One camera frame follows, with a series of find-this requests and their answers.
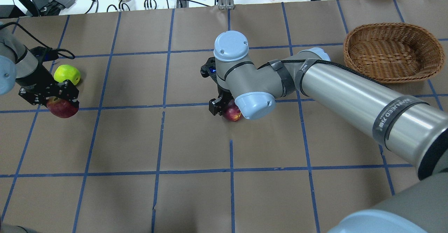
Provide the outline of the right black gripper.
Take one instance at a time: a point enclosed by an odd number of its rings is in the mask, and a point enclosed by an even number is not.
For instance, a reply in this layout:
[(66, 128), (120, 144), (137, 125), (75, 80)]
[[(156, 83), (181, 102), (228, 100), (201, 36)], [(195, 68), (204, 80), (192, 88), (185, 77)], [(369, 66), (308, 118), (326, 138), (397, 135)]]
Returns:
[(233, 96), (230, 92), (218, 91), (218, 97), (209, 100), (209, 112), (214, 116), (222, 116), (231, 100)]

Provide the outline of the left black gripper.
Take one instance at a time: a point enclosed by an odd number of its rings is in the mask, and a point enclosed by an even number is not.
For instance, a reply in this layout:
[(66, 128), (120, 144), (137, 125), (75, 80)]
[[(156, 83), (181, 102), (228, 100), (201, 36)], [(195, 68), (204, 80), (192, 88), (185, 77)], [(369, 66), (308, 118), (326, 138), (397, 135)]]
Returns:
[(18, 95), (31, 105), (46, 106), (49, 98), (58, 97), (69, 101), (74, 107), (79, 106), (79, 90), (70, 80), (64, 80), (62, 83), (51, 83), (42, 87), (22, 87)]

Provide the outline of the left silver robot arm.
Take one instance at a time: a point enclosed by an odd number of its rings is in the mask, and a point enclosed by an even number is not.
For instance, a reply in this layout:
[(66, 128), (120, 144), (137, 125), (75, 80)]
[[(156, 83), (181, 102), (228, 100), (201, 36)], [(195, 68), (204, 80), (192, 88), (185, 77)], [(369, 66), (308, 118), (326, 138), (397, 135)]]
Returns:
[[(17, 26), (40, 46), (29, 49), (7, 29)], [(78, 108), (79, 90), (70, 80), (58, 83), (43, 66), (44, 62), (62, 58), (74, 59), (75, 55), (66, 49), (54, 49), (40, 42), (17, 22), (1, 23), (1, 95), (10, 92), (15, 84), (21, 86), (19, 96), (31, 105), (47, 105), (51, 97), (67, 100)]]

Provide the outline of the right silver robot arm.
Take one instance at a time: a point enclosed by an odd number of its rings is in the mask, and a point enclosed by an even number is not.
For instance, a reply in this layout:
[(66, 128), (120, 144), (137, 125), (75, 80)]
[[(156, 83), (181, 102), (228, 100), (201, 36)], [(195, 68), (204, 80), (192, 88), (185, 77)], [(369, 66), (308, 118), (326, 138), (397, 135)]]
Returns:
[(419, 183), (348, 215), (331, 233), (447, 232), (446, 112), (331, 62), (321, 48), (256, 68), (248, 46), (238, 31), (216, 37), (214, 55), (200, 69), (218, 88), (209, 102), (213, 115), (234, 100), (244, 118), (256, 120), (274, 110), (276, 99), (300, 91), (416, 169)]

